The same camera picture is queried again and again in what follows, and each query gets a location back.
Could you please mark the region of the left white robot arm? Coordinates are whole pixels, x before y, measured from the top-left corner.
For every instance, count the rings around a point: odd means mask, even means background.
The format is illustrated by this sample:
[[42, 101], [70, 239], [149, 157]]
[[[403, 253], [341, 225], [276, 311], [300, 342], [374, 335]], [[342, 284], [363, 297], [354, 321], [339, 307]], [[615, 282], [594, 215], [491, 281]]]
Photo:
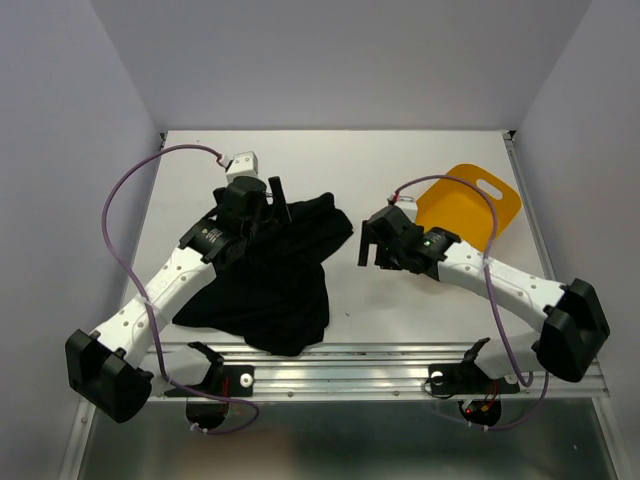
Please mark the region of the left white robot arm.
[[257, 234], [291, 221], [280, 178], [240, 176], [215, 190], [215, 207], [179, 240], [137, 295], [91, 332], [65, 343], [70, 387], [117, 423], [133, 418], [154, 395], [229, 403], [222, 356], [201, 342], [164, 353], [160, 334], [204, 287], [237, 263]]

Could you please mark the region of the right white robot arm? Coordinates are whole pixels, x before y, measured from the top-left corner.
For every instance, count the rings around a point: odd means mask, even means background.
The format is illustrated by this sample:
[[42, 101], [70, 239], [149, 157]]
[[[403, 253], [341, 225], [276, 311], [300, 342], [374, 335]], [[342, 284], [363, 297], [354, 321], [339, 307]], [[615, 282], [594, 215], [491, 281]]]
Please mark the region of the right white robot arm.
[[548, 372], [580, 382], [610, 336], [595, 288], [579, 278], [548, 280], [488, 257], [440, 227], [425, 230], [397, 206], [388, 205], [362, 224], [358, 263], [370, 246], [381, 269], [404, 270], [460, 287], [487, 299], [493, 312], [505, 309], [530, 332], [483, 338], [465, 354], [458, 373], [463, 384], [482, 390], [516, 373]]

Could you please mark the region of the black t shirt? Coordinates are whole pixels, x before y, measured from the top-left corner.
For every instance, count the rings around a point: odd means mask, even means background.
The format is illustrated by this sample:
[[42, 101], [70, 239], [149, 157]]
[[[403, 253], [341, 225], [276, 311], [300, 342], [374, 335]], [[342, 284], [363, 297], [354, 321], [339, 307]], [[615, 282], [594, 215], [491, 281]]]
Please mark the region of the black t shirt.
[[260, 232], [172, 322], [240, 336], [285, 357], [321, 342], [330, 321], [322, 263], [352, 236], [353, 225], [331, 192], [291, 203], [289, 211], [290, 224]]

